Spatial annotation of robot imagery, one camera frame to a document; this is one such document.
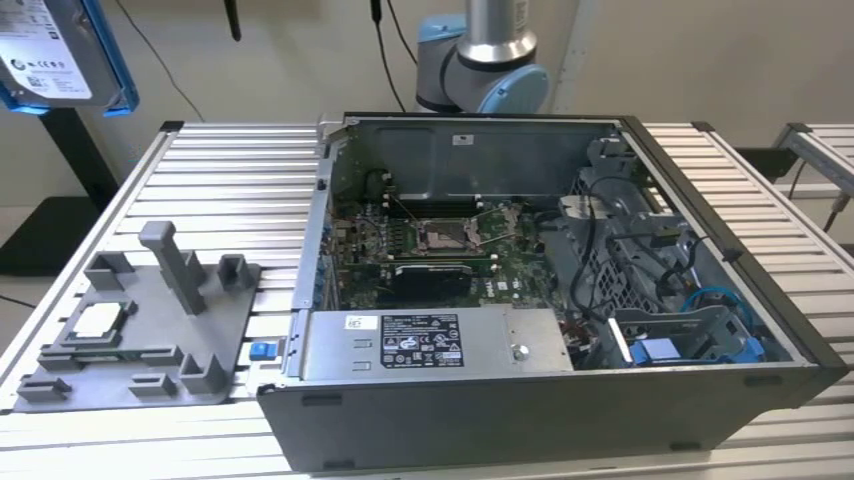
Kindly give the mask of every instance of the gray floor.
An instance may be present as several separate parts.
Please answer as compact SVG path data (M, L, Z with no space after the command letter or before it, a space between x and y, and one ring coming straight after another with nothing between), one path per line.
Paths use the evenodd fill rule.
M33 207L0 207L0 244L12 235L32 210ZM53 278L0 276L0 294L36 304L48 291L51 283ZM0 300L0 352L5 350L31 311L27 307Z

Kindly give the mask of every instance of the blue latch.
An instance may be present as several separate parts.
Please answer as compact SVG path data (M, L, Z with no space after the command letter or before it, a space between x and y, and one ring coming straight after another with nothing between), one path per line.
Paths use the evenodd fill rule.
M249 360L275 360L279 353L279 344L267 342L255 342L249 347Z

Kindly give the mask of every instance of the aluminum extrusion table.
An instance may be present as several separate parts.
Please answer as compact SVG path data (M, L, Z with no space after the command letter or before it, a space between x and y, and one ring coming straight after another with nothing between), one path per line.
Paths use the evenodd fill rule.
M253 386L278 362L249 362L252 341L287 334L318 135L314 125L185 124L161 131L105 214L0 357L0 409L36 367L87 288L97 251L153 264L136 240L169 219L203 263L241 253L264 267L232 380L233 403L0 416L0 478L306 478L294 475ZM818 331L854 365L854 261L717 133L647 127ZM713 452L454 468L368 479L790 479L854 477L854 374L798 410L758 417Z

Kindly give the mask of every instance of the black cable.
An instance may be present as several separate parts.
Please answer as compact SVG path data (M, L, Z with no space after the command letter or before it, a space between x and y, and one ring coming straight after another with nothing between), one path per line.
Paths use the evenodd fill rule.
M184 97L184 100L187 100L187 103L189 104L189 108L192 108L193 112L196 112L196 115L199 116L199 120L201 120L204 122L205 120L204 120L204 117L201 116L201 113L199 112L199 109L196 108L196 104L192 103L192 101L189 100L189 97L187 96L187 94L181 90L181 87L177 86L177 82L175 81L175 77L172 76L172 72L169 71L169 67L165 66L165 62L163 61L163 58L160 57L160 54L157 53L157 49L151 44L151 41L148 40L148 37L145 36L145 34L140 30L139 26L136 25L136 22L133 21L133 17L131 17L131 13L128 12L128 9L124 8L124 4L121 3L121 0L116 0L116 5L119 5L119 8L121 9L121 12L124 13L124 16L127 17L128 22L131 23L131 27L133 27L133 30L136 30L136 33L139 34L140 38L143 39L143 42L145 42L145 45L148 45L148 48L151 49L151 53L155 54L155 57L157 58L157 61L160 62L160 65L163 66L163 70L165 71L165 75L167 75L167 77L169 77L169 82L172 83L172 86L175 87L175 90L177 90L177 93L180 93L181 97Z
M825 233L827 233L830 231L830 227L833 227L833 223L837 221L837 215L839 214L839 212L833 211L830 212L830 216L827 217L827 222L825 222Z
M391 87L391 93L398 101L400 111L406 112L403 102L400 101L400 95L398 95L398 87L395 87L395 80L391 78L391 70L388 70L388 59L386 58L386 42L383 41L383 29L380 28L380 22L383 21L383 4L380 0L371 0L371 21L374 22L374 28L376 29L376 43L379 44L379 56L383 60L383 70L386 70L386 78L388 79L388 86Z
M36 306L32 303L24 302L23 300L19 300L17 298L7 297L5 295L0 295L0 300L5 300L7 302L16 303L23 307L28 307L28 308L32 308L32 309L36 308Z
M386 70L386 78L388 79L388 86L391 87L391 93L395 96L395 100L398 101L398 107L400 107L400 111L406 112L406 108L403 107L403 102L400 101L400 95L398 95L398 88L395 87L395 81L391 78L391 71L388 70L388 60L386 59L386 45L383 43L383 32L379 28L379 23L375 23L376 27L376 42L379 43L379 55L383 59L383 69Z
M386 0L386 3L388 3L388 11L391 12L391 19L395 21L395 28L398 29L398 36L400 37L400 43L403 43L403 47L406 48L406 51L410 54L412 63L418 65L418 60L415 60L412 49L410 48L410 44L406 41L406 37L403 36L403 30L400 30L400 23L398 22L398 12L395 12L395 6L391 4L391 0Z
M801 179L801 174L803 173L803 168L806 167L806 161L801 160L801 166L798 167L798 171L795 172L795 178L791 180L791 187L789 187L789 200L795 196L795 187L798 186L798 180Z
M580 282L582 276L584 274L584 270L587 269L587 264L590 263L590 259L592 257L592 248L596 237L596 211L592 207L592 197L594 197L594 188L599 184L599 182L604 180L619 180L623 182L631 183L636 187L635 182L632 182L628 178L618 177L614 175L607 175L604 177L596 178L596 180L587 187L587 211L588 211L588 227L587 227L587 240L584 243L584 251L582 253L582 262L575 270L575 275L572 276L572 281L570 282L570 301L575 305L575 308L582 312L582 315L592 318L599 323L604 323L606 320L596 312L594 312L578 299L578 284Z
M688 261L684 264L684 266L678 267L676 265L674 265L672 267L670 267L667 271L662 274L662 277L658 279L658 282L655 282L656 295L659 298L662 297L660 289L668 285L667 282L670 281L670 277L674 275L680 275L688 270L691 270L691 268L694 268L694 262L696 262L696 248L699 247L699 244L703 243L703 240L706 240L707 238L709 238L709 235L703 235L694 241L694 243L688 247Z

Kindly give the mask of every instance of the white label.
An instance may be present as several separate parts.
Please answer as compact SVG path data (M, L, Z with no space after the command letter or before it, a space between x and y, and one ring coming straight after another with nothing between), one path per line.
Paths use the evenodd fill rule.
M475 136L466 134L466 135L454 135L454 137L451 137L451 144L455 146L460 146L460 145L474 145L475 144Z
M80 338L101 337L112 329L120 314L121 305L119 303L96 303L91 307L85 307L80 313L72 331Z
M44 98L92 98L44 0L0 0L0 59L17 84Z
M516 33L520 33L528 25L528 0L516 0L515 7Z
M344 320L346 330L376 330L379 317L375 315L347 315Z

